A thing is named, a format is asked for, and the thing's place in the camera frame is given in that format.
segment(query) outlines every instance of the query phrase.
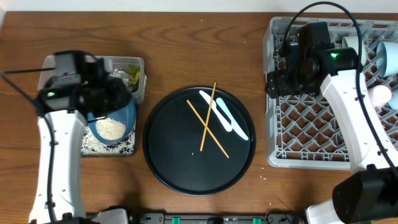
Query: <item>plastic dish rack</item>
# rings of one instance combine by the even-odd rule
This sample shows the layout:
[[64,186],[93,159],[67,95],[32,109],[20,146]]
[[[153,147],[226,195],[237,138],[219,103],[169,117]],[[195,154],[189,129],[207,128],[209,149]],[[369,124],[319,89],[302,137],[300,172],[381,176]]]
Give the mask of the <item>plastic dish rack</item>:
[[[278,50],[291,17],[274,17],[262,40],[264,74],[285,66]],[[297,29],[312,22],[327,22],[331,42],[341,47],[341,38],[356,35],[347,19],[297,18],[289,30],[288,41],[297,43]],[[380,41],[398,42],[397,21],[358,20],[368,59],[364,66],[368,88],[385,85],[398,88],[397,75],[381,78],[376,62]],[[398,111],[388,105],[377,111],[387,135],[398,147]],[[267,161],[274,167],[348,170],[348,151],[336,118],[323,96],[285,96],[270,99],[266,109]]]

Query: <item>white plastic knife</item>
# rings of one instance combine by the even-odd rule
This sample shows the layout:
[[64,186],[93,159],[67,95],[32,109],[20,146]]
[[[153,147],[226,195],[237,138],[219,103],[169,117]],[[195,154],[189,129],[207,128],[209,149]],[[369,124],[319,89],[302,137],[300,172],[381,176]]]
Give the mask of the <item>white plastic knife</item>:
[[224,113],[229,117],[229,119],[231,120],[231,126],[234,129],[234,131],[236,132],[236,134],[238,134],[239,136],[241,136],[244,140],[249,140],[248,136],[243,132],[243,130],[241,129],[241,127],[238,125],[238,123],[236,122],[236,120],[234,119],[234,117],[232,116],[231,112],[229,111],[228,107],[226,106],[224,100],[222,98],[217,98],[216,102],[218,103],[218,106],[220,106],[220,108],[224,111]]
[[[211,100],[211,96],[209,96],[209,94],[205,93],[203,90],[200,90],[199,93],[201,94],[201,96],[206,100],[206,102],[210,105],[210,100]],[[232,126],[231,124],[224,118],[224,116],[218,111],[217,109],[217,104],[216,102],[213,100],[213,103],[211,104],[211,109],[214,111],[214,113],[217,115],[219,121],[221,122],[221,124],[224,126],[225,130],[227,132],[231,132],[232,131]]]

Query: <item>speckled mat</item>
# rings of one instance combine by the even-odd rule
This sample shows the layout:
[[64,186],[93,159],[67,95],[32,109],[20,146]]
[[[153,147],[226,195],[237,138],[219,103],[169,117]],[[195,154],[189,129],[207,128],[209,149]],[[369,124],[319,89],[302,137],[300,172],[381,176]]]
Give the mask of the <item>speckled mat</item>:
[[87,126],[81,144],[82,157],[121,157],[132,156],[136,150],[136,122],[125,139],[113,145],[99,142]]

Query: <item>green light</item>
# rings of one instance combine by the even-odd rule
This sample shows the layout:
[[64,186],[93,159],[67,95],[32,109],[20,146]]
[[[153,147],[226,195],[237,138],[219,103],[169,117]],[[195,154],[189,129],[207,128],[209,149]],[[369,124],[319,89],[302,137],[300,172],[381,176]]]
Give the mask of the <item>green light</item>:
[[335,59],[335,58],[337,57],[338,54],[336,54],[336,53],[330,53],[330,55],[331,55],[331,57],[332,57],[333,59]]

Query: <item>blue bowl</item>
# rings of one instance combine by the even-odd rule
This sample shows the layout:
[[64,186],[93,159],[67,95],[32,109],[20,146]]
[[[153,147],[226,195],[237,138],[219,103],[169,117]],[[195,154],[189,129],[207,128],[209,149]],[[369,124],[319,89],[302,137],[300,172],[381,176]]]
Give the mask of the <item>blue bowl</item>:
[[[96,129],[96,122],[92,122],[88,124],[88,127],[90,128],[91,132],[94,134],[94,136],[102,143],[107,144],[107,145],[113,145],[118,143],[119,141],[122,141],[132,130],[134,123],[136,121],[136,104],[134,101],[130,101],[129,104],[123,108],[121,108],[118,111],[115,111],[107,116],[107,118],[112,118],[115,121],[119,121],[120,123],[123,123],[126,125],[126,130],[124,131],[124,134],[121,138],[115,139],[115,140],[107,140],[104,139],[98,134],[97,129]],[[94,120],[92,113],[88,113],[87,115],[88,121]]]

